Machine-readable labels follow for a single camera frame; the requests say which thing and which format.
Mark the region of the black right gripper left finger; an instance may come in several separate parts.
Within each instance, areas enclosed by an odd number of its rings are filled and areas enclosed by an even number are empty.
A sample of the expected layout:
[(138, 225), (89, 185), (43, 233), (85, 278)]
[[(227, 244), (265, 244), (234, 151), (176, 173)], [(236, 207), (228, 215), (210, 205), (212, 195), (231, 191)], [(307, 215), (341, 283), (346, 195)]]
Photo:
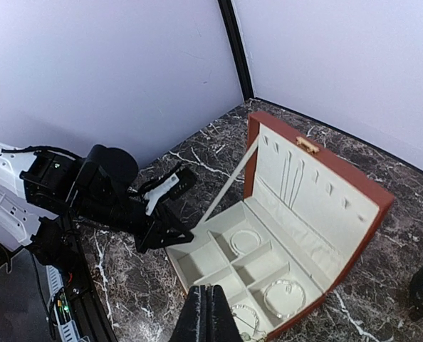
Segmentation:
[(169, 339), (171, 342), (207, 340), (207, 288), (192, 286)]

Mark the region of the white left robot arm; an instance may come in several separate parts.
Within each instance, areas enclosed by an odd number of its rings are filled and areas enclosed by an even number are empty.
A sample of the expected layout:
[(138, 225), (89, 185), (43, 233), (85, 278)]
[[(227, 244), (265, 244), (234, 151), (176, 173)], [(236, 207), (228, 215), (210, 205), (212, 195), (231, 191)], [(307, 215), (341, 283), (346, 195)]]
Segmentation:
[(64, 222), (82, 217), (131, 234), (144, 253), (189, 243), (191, 231), (165, 205), (196, 183), (181, 164), (130, 191), (139, 167), (117, 147), (94, 145), (81, 157), (60, 147), (0, 143), (0, 227), (44, 266), (72, 272), (78, 255)]

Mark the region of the red jewelry box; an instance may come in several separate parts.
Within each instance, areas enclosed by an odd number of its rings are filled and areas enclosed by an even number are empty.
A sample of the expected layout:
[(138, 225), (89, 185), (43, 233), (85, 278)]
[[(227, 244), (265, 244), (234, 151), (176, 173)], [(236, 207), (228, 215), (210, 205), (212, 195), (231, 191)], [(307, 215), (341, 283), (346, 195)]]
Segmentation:
[(235, 169), (244, 197), (211, 204), (194, 240), (167, 248), (184, 290), (220, 285), (242, 341), (268, 341), (320, 306), (349, 273), (394, 197), (265, 112)]

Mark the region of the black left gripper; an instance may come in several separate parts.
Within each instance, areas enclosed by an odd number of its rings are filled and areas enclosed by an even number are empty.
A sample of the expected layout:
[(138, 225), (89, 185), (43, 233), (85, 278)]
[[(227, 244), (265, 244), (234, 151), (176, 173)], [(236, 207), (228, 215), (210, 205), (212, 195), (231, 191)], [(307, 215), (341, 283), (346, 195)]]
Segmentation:
[(136, 217), (131, 221), (135, 248), (139, 253), (190, 243), (194, 235), (166, 206), (159, 208), (160, 215)]

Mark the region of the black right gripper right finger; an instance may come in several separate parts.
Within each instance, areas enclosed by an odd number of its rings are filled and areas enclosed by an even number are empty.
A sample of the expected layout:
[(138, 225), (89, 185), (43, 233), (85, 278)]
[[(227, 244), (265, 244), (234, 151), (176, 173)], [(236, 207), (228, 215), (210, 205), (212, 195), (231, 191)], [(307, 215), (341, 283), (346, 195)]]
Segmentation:
[(242, 341), (224, 290), (220, 285), (207, 287), (207, 341)]

